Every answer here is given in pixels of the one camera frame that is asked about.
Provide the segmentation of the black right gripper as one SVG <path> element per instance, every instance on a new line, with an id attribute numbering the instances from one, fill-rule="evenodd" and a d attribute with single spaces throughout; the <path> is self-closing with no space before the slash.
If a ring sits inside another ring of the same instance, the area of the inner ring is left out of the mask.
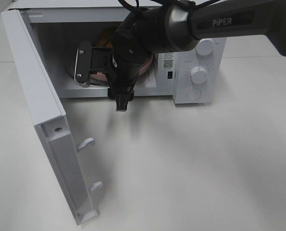
<path id="1" fill-rule="evenodd" d="M 108 51 L 105 74 L 109 83 L 108 96 L 116 102 L 116 111 L 125 112 L 134 97 L 134 86 L 145 63 L 145 49 L 141 47 L 106 48 Z"/>

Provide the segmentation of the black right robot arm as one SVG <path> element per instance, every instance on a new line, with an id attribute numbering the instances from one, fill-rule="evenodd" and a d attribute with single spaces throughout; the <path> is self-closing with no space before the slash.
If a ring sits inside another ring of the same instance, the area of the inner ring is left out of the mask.
<path id="1" fill-rule="evenodd" d="M 193 50 L 201 39 L 265 35 L 286 56 L 286 0 L 161 0 L 121 5 L 129 15 L 112 36 L 107 79 L 117 111 L 126 111 L 141 66 L 152 54 Z"/>

